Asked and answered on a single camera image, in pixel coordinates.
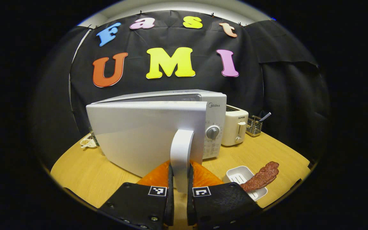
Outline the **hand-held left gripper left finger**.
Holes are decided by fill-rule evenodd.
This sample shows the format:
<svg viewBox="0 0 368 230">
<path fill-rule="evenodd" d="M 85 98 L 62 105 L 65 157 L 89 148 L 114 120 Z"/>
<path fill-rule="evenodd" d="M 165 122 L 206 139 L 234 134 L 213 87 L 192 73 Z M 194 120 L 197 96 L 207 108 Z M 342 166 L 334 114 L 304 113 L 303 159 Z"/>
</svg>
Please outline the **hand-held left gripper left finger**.
<svg viewBox="0 0 368 230">
<path fill-rule="evenodd" d="M 98 213 L 123 224 L 128 230 L 167 230 L 174 223 L 173 171 L 169 161 L 154 169 L 159 182 L 146 175 L 138 183 L 123 183 Z"/>
</svg>

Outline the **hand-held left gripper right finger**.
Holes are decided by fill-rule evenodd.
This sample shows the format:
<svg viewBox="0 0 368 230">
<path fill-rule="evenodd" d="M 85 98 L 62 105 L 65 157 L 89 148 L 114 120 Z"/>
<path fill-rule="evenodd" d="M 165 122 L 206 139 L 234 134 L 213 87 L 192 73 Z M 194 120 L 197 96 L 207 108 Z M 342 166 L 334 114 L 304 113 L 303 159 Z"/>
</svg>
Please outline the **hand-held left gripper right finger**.
<svg viewBox="0 0 368 230">
<path fill-rule="evenodd" d="M 190 162 L 187 222 L 194 230 L 245 230 L 263 209 L 235 182 Z"/>
</svg>

